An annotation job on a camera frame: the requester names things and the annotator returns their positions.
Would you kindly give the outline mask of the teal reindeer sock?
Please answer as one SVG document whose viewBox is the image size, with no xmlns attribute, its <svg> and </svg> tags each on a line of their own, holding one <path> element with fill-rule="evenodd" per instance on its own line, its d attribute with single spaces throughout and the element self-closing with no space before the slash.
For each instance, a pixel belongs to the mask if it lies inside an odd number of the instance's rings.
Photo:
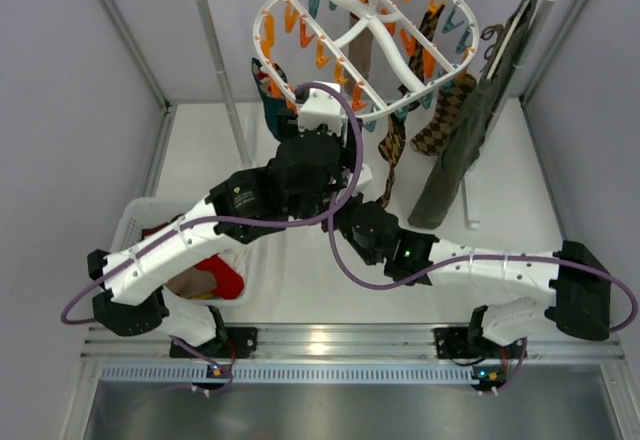
<svg viewBox="0 0 640 440">
<path fill-rule="evenodd" d="M 263 105 L 266 126 L 272 136 L 282 142 L 297 133 L 297 114 L 282 97 L 272 92 L 270 76 L 258 58 L 251 60 L 251 73 Z"/>
</svg>

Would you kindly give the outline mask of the beige brown argyle sock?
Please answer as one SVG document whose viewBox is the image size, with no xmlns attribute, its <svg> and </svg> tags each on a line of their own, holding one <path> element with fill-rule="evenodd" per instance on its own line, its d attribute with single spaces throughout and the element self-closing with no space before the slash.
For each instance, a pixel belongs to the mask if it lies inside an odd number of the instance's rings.
<svg viewBox="0 0 640 440">
<path fill-rule="evenodd" d="M 383 193 L 377 199 L 377 203 L 382 208 L 387 208 L 392 195 L 393 186 L 396 179 L 396 167 L 406 146 L 406 128 L 404 121 L 396 114 L 388 117 L 387 134 L 378 145 L 378 152 L 388 164 L 388 175 L 385 180 Z"/>
</svg>

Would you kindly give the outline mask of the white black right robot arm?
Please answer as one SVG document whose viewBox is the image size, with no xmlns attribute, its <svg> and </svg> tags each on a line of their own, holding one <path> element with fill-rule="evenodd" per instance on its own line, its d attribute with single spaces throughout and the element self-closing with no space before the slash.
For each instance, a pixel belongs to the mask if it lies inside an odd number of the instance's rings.
<svg viewBox="0 0 640 440">
<path fill-rule="evenodd" d="M 610 335 L 608 273 L 579 242 L 564 241 L 555 251 L 534 254 L 465 246 L 404 229 L 395 215 L 361 195 L 351 198 L 322 228 L 340 269 L 347 266 L 337 249 L 338 236 L 365 264 L 382 266 L 387 284 L 347 275 L 364 288 L 463 286 L 510 295 L 509 302 L 473 309 L 467 340 L 477 349 L 506 347 L 553 329 L 594 342 Z"/>
</svg>

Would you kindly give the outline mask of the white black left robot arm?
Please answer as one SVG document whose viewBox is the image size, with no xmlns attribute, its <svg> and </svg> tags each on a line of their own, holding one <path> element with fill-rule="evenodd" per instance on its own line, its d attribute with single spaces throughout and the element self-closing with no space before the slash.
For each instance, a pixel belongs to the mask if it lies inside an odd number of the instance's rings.
<svg viewBox="0 0 640 440">
<path fill-rule="evenodd" d="M 125 250 L 96 250 L 87 263 L 101 290 L 95 321 L 121 337 L 161 332 L 185 348 L 214 353 L 227 339 L 219 310 L 180 297 L 168 283 L 203 260 L 285 229 L 325 221 L 349 201 L 362 176 L 361 122 L 348 130 L 305 128 L 264 167 L 241 170 L 190 210 Z"/>
</svg>

